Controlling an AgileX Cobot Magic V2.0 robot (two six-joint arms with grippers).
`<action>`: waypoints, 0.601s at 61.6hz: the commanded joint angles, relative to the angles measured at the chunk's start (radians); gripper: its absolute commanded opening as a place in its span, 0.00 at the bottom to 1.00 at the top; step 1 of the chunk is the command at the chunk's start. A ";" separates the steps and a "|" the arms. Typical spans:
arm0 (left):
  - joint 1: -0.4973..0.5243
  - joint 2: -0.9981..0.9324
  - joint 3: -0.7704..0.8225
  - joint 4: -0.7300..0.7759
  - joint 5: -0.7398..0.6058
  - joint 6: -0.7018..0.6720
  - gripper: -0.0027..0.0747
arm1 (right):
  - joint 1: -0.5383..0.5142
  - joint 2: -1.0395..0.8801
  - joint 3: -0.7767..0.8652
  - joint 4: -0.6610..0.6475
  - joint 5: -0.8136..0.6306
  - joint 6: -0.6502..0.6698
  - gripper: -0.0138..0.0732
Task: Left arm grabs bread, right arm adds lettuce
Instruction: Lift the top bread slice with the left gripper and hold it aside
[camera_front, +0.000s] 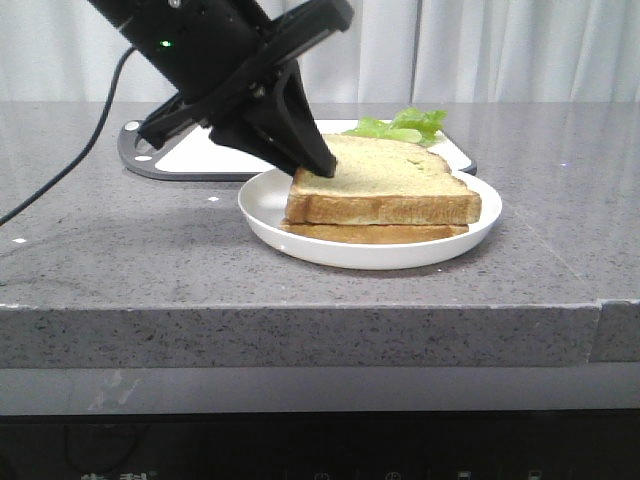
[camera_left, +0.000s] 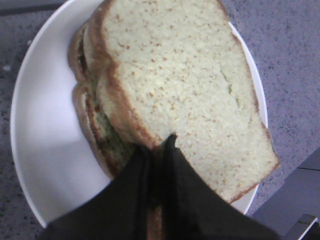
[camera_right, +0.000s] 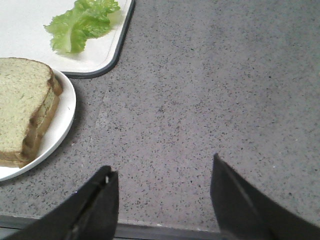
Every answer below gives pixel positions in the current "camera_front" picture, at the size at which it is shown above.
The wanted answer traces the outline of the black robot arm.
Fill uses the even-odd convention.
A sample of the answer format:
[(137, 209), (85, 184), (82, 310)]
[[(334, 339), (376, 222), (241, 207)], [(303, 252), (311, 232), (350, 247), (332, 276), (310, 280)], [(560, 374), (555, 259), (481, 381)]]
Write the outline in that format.
[(306, 1), (272, 19), (255, 1), (96, 1), (94, 7), (177, 90), (141, 124), (154, 149), (199, 124), (222, 146), (293, 175), (331, 178), (298, 57), (349, 29), (346, 1)]

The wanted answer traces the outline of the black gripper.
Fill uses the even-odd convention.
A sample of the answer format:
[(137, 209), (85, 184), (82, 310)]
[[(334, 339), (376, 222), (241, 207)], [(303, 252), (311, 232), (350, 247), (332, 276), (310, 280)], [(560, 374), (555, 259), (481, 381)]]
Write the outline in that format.
[[(288, 61), (347, 30), (353, 16), (346, 1), (306, 1), (275, 18), (256, 1), (141, 4), (135, 45), (177, 92), (147, 117), (140, 135), (161, 148), (188, 126), (209, 123), (218, 145), (288, 175), (303, 168), (332, 178), (337, 160), (315, 123), (299, 65)], [(276, 112), (228, 114), (281, 65), (273, 89)]]

